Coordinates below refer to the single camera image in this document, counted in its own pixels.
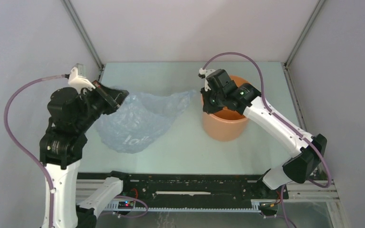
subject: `orange container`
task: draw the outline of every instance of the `orange container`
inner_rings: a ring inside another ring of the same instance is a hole
[[[231,75],[230,78],[237,86],[249,83],[238,76]],[[214,114],[202,113],[202,125],[206,133],[211,138],[223,142],[231,141],[239,137],[248,122],[248,118],[238,112],[228,110],[226,107]]]

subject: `transparent plastic bag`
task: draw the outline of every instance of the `transparent plastic bag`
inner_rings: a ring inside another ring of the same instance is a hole
[[[95,123],[101,141],[117,152],[137,153],[165,134],[196,94],[195,90],[171,96],[130,92],[121,107]]]

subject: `gray wall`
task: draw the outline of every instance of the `gray wall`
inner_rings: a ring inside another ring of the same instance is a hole
[[[285,61],[318,0],[73,2],[102,61],[181,62]]]
[[[67,73],[76,62],[86,64],[91,77],[97,76],[61,1],[0,1],[0,228],[40,227],[45,198],[43,174],[5,132],[5,104],[27,82]],[[43,82],[13,102],[10,126],[35,155],[48,124],[49,96],[66,85],[65,79]]]
[[[327,1],[290,66],[352,227],[365,227],[365,1]]]

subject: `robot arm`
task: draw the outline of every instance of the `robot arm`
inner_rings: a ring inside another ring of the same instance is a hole
[[[128,96],[128,91],[107,88],[84,76],[83,65],[77,64],[68,76],[71,87],[55,91],[48,103],[51,117],[40,145],[40,161],[49,172],[54,189],[46,190],[46,213],[55,228],[93,228],[105,206],[123,189],[123,182],[109,177],[103,186],[76,206],[77,171],[86,131],[102,115],[114,113]]]
[[[312,134],[300,129],[273,108],[268,102],[270,111],[265,107],[261,92],[245,83],[237,87],[225,70],[200,71],[205,74],[205,87],[201,93],[204,99],[203,111],[212,114],[227,107],[253,120],[274,136],[288,151],[291,159],[281,166],[268,170],[258,181],[259,191],[275,190],[279,186],[294,181],[304,183],[320,163],[320,159],[305,141],[312,142],[323,155],[327,140],[322,135]],[[295,134],[291,128],[302,133]]]

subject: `purple cable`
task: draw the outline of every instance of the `purple cable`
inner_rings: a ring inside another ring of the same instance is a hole
[[[258,74],[259,74],[259,78],[261,80],[261,99],[262,99],[262,102],[264,104],[264,106],[266,107],[266,109],[268,110],[268,112],[272,112],[272,109],[269,107],[268,103],[267,103],[267,100],[265,98],[265,93],[264,93],[264,77],[262,76],[262,73],[261,73],[261,69],[259,68],[258,64],[252,60],[252,58],[242,54],[242,53],[238,53],[238,52],[224,52],[224,53],[220,53],[218,55],[215,55],[214,57],[212,57],[211,59],[209,59],[209,61],[203,66],[202,69],[205,69],[209,63],[211,63],[214,59],[216,59],[217,57],[220,57],[220,56],[225,56],[225,55],[236,55],[236,56],[241,56],[245,59],[247,59],[248,61],[250,61],[254,66],[255,68],[258,70]],[[311,148],[313,148],[314,152],[317,154],[318,158],[321,160],[321,163],[323,164],[324,168],[325,168],[325,171],[327,172],[327,179],[328,179],[328,182],[326,185],[322,185],[322,184],[319,184],[317,182],[315,182],[314,180],[311,180],[309,179],[309,181],[321,188],[328,188],[329,186],[331,186],[331,172],[329,171],[329,168],[328,168],[328,165],[327,163],[325,162],[325,159],[324,157],[321,155],[320,151],[318,151],[318,149],[310,142],[310,140],[306,139],[306,138],[303,138],[304,135],[302,133],[300,133],[295,127],[293,127],[292,125],[290,125],[287,121],[285,121],[281,116],[279,116],[278,114],[276,113],[272,113],[279,121],[281,121],[284,125],[286,125],[289,129],[291,129],[297,136],[299,136],[300,138],[302,138]]]
[[[268,219],[268,218],[270,218],[270,219],[272,219],[272,218],[273,218],[273,219],[276,219],[276,218],[283,218],[283,219],[284,219],[284,218],[285,218],[285,216],[282,216],[282,215],[276,215],[276,216],[271,215],[271,216],[266,216],[266,215],[264,215],[264,213],[262,213],[262,212],[261,212],[261,215],[262,215],[262,216],[264,216],[264,218],[265,218],[265,219]],[[297,226],[295,225],[295,223],[294,223],[292,220],[290,220],[289,218],[288,218],[288,222],[290,222],[290,223],[293,225],[293,227],[294,227],[294,228],[297,228]]]
[[[285,219],[285,222],[286,222],[286,225],[288,226],[288,228],[290,228],[289,222],[291,222],[291,221],[286,214],[285,203],[283,202],[283,193],[285,191],[285,187],[286,187],[286,184],[282,185],[282,189],[280,190],[280,204],[282,205],[283,218]]]
[[[15,99],[15,97],[24,89],[26,89],[27,87],[38,83],[38,82],[42,82],[42,81],[48,81],[51,79],[57,79],[57,78],[63,78],[65,77],[65,75],[57,75],[57,76],[51,76],[51,77],[45,77],[45,78],[40,78],[37,80],[34,80],[32,82],[29,82],[27,84],[25,84],[24,86],[22,86],[20,89],[18,89],[8,100],[8,102],[6,103],[5,106],[5,111],[3,113],[3,122],[5,124],[5,129],[9,134],[9,137],[12,139],[12,141],[27,155],[29,156],[34,162],[35,164],[38,165],[38,167],[41,169],[41,171],[43,171],[45,178],[47,179],[48,182],[48,186],[49,189],[52,190],[54,189],[54,184],[52,183],[51,180],[51,176],[49,175],[48,171],[46,170],[46,168],[40,163],[40,161],[30,152],[28,151],[17,139],[16,137],[13,135],[12,131],[10,130],[9,127],[9,123],[8,123],[8,113],[9,113],[9,108],[10,105],[12,104],[13,100]],[[51,193],[49,195],[49,218],[48,218],[48,224],[49,227],[53,226],[53,215],[54,215],[54,194]]]
[[[130,201],[137,201],[137,202],[140,202],[142,205],[144,205],[144,207],[146,208],[146,211],[140,215],[133,215],[133,216],[128,216],[128,215],[121,215],[121,214],[117,214],[116,215],[119,215],[121,217],[124,217],[124,218],[129,218],[129,219],[135,219],[135,218],[139,218],[139,217],[142,217],[144,215],[147,214],[147,212],[149,211],[149,207],[147,206],[147,204],[145,202],[143,202],[142,200],[140,199],[136,199],[136,198],[132,198],[132,197],[129,197],[129,196],[116,196],[115,197],[116,199],[129,199]],[[100,216],[104,216],[104,215],[112,215],[114,212],[105,212],[105,213],[101,213]]]

